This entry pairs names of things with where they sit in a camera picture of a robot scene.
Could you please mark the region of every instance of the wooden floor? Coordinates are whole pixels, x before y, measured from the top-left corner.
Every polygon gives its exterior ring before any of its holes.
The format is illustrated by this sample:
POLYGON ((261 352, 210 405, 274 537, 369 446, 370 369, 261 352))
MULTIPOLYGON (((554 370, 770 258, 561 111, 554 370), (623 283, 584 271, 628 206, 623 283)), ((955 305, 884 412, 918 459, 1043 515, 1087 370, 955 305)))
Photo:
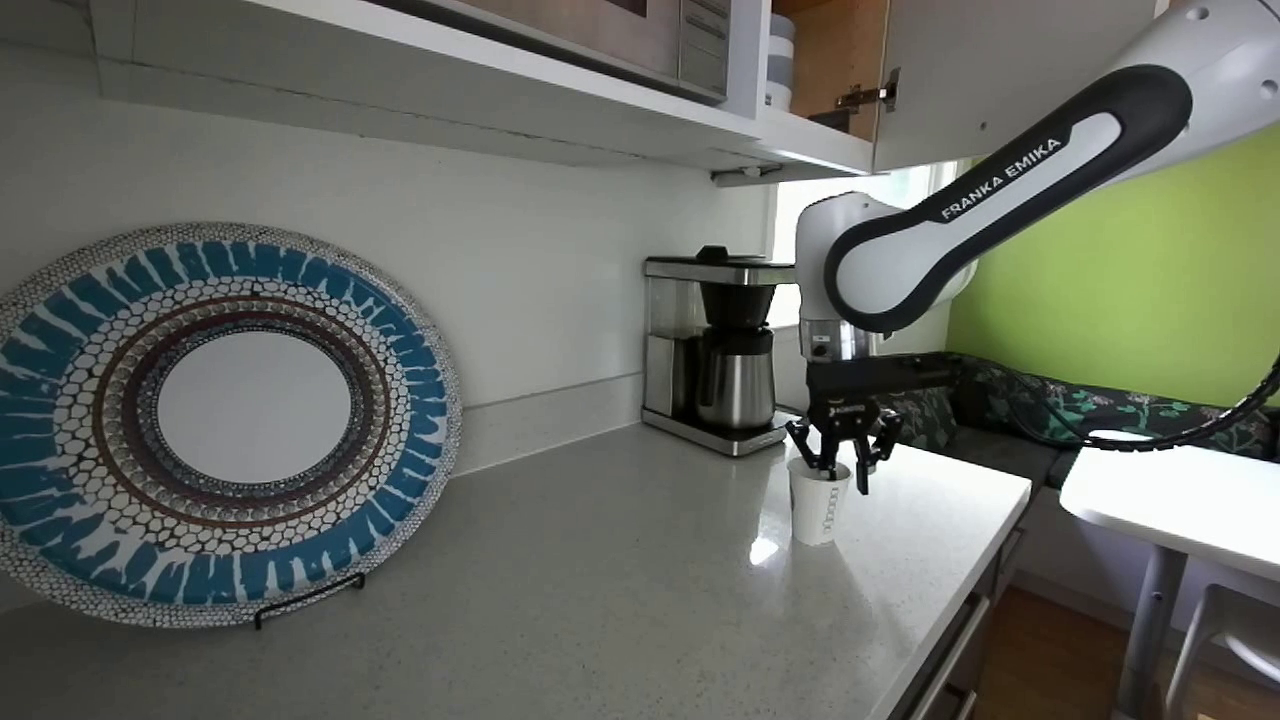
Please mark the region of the wooden floor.
MULTIPOLYGON (((995 609, 976 720, 1106 720, 1120 660, 1120 628, 1009 589, 995 609)), ((1280 717, 1275 697, 1218 671, 1199 671, 1190 697, 1190 720, 1280 717)))

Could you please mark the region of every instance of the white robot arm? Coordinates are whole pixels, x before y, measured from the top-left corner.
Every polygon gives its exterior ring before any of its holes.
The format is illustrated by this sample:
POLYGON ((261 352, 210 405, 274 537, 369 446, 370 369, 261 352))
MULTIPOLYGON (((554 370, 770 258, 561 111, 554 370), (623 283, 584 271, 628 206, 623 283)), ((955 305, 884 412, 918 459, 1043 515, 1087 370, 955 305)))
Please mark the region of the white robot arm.
POLYGON ((820 433, 820 451, 795 433, 807 462, 834 470, 834 446, 852 438, 862 486, 870 462, 891 451, 896 414, 870 391, 896 377, 862 359, 866 333, 908 329, 962 263, 1085 190, 1275 118, 1280 0, 1172 4, 1095 85, 917 206, 891 213, 862 197, 802 206, 800 344, 807 425, 820 433))

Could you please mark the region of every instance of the wooden cabinet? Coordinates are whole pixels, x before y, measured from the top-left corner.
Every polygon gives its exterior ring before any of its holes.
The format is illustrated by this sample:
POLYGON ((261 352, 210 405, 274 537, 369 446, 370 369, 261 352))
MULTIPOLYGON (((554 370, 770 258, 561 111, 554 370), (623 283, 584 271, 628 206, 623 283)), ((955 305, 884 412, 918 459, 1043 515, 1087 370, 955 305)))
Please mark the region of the wooden cabinet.
POLYGON ((779 0, 795 111, 900 69, 846 129, 765 103, 769 0, 731 0, 724 103, 685 101, 369 0, 87 0, 109 94, 554 165, 717 178, 981 155, 1066 94, 1151 0, 779 0))

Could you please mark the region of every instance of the blue and white plate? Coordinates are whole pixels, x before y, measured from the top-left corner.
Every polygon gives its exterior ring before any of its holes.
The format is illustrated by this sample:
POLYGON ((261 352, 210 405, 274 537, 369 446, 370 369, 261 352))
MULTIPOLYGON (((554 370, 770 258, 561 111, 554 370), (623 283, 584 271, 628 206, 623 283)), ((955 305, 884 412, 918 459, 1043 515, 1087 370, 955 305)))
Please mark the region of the blue and white plate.
POLYGON ((243 625, 369 573, 454 437, 430 318, 308 234, 147 228, 0 305, 0 563, 87 614, 243 625))

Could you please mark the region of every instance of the small cup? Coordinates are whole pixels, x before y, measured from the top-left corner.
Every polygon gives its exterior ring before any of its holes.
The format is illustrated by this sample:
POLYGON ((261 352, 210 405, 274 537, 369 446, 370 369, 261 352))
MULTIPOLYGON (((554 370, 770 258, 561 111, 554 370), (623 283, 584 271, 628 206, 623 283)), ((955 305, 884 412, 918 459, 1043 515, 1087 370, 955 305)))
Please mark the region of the small cup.
POLYGON ((846 495, 846 468, 834 462, 834 474, 810 470, 800 457, 786 462, 793 484, 793 537, 800 545, 833 545, 838 508, 846 495))

